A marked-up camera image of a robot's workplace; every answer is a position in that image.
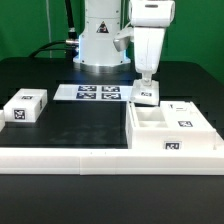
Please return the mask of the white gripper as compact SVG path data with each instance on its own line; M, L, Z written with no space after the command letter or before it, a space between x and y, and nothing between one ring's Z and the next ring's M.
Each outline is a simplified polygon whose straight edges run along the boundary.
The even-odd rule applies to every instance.
M174 0L130 0L134 59L142 82L150 84L160 61L166 29L174 19Z

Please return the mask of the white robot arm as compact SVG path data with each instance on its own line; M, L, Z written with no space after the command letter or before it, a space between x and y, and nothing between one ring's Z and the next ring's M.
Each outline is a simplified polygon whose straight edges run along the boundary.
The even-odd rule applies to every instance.
M89 71L115 70L131 62L149 85L156 73L166 29L175 14L174 0L84 0L85 26L79 36L76 66Z

